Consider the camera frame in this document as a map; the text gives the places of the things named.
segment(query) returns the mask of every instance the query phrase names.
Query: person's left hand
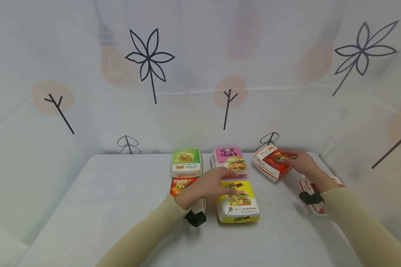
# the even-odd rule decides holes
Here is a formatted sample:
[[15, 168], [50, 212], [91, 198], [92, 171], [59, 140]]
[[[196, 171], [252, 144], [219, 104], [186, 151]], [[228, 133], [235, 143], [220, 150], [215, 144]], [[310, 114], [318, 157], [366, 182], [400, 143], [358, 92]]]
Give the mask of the person's left hand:
[[210, 169], [199, 177], [192, 185], [184, 188], [175, 196], [175, 202], [183, 209], [189, 208], [193, 202], [203, 198], [221, 197], [236, 194], [237, 190], [221, 186], [221, 179], [235, 178], [237, 174], [226, 167]]

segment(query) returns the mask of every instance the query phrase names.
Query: chinese characters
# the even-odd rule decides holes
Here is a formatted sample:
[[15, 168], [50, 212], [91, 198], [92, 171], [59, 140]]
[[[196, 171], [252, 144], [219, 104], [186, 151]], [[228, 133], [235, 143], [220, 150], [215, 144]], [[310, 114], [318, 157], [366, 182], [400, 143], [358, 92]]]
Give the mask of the chinese characters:
[[223, 148], [220, 152], [222, 157], [234, 157], [237, 155], [234, 148]]

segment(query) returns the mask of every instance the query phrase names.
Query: cardboard box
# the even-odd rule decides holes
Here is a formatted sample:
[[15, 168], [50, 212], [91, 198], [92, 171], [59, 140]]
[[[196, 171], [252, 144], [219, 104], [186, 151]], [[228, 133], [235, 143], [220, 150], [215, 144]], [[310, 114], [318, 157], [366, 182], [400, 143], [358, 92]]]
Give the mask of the cardboard box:
[[260, 219], [257, 201], [248, 181], [221, 182], [221, 186], [239, 191], [239, 194], [217, 199], [217, 213], [221, 222], [248, 223]]
[[[169, 190], [169, 193], [172, 194], [172, 196], [176, 196], [181, 191], [183, 191], [184, 188], [187, 186], [191, 185], [192, 183], [195, 182], [198, 178], [172, 178], [171, 182], [171, 187]], [[197, 214], [199, 212], [205, 213], [206, 211], [206, 200], [205, 199], [200, 199], [193, 203], [193, 205], [190, 207], [193, 211], [194, 214]]]
[[248, 173], [247, 164], [239, 147], [221, 147], [212, 152], [212, 168], [226, 167], [244, 177]]
[[174, 151], [171, 164], [172, 177], [199, 177], [202, 174], [202, 155], [199, 149], [176, 149]]
[[285, 155], [277, 147], [269, 145], [254, 154], [252, 163], [269, 179], [276, 182], [291, 170], [290, 166], [279, 162], [283, 157]]
[[[339, 184], [339, 186], [345, 187], [337, 177], [333, 176], [331, 178], [337, 184]], [[301, 178], [299, 182], [300, 182], [300, 190], [302, 192], [307, 192], [310, 195], [314, 194], [315, 192], [319, 192], [318, 189], [316, 188], [316, 185], [313, 182], [311, 182], [310, 180], [308, 180], [306, 177]], [[318, 204], [308, 205], [308, 206], [315, 216], [328, 217], [328, 214], [324, 209], [323, 202], [318, 203]]]

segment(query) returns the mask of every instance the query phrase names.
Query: white table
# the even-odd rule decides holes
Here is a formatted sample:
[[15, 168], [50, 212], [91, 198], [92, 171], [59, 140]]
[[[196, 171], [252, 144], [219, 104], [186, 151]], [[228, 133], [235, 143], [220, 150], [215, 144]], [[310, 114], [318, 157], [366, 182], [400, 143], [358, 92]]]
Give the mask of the white table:
[[[322, 168], [327, 167], [312, 154]], [[253, 154], [244, 154], [250, 160]], [[204, 170], [210, 154], [203, 154]], [[171, 154], [95, 155], [79, 174], [20, 267], [93, 267], [133, 225], [166, 196]], [[168, 236], [145, 266], [361, 266], [338, 227], [314, 217], [298, 198], [301, 177], [291, 171], [273, 183], [249, 164], [260, 209], [254, 223], [187, 222]]]

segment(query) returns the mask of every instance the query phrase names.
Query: red burger box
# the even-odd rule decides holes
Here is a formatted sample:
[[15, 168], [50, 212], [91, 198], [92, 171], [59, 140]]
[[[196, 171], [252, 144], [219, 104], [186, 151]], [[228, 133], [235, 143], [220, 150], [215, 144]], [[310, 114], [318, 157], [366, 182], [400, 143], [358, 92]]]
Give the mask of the red burger box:
[[279, 162], [285, 155], [275, 146], [269, 145], [254, 154], [252, 164], [273, 182], [282, 177], [292, 168]]

